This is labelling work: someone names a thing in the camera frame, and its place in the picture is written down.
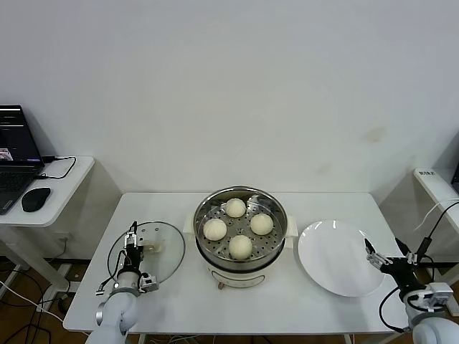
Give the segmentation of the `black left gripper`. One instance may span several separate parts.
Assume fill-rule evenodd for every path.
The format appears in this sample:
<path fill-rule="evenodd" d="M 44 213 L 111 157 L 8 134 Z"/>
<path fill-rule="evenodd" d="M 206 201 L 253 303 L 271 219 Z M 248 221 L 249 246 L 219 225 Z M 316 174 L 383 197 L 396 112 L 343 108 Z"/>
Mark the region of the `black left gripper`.
<path fill-rule="evenodd" d="M 143 260 L 143 247 L 138 246 L 137 230 L 138 222 L 134 221 L 125 233 L 123 247 L 126 248 L 124 249 L 126 255 L 121 269 L 122 272 L 140 272 L 140 264 Z"/>

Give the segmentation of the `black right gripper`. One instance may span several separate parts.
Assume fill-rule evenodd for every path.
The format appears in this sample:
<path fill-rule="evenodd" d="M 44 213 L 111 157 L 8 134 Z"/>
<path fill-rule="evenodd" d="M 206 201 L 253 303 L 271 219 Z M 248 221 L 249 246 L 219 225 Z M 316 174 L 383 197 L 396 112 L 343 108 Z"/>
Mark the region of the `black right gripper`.
<path fill-rule="evenodd" d="M 365 238 L 366 259 L 373 267 L 391 276 L 398 287 L 414 287 L 418 285 L 418 280 L 411 264 L 417 264 L 417 254 L 397 237 L 395 242 L 404 258 L 389 257 L 387 262 L 386 257 L 378 253 L 371 242 Z"/>

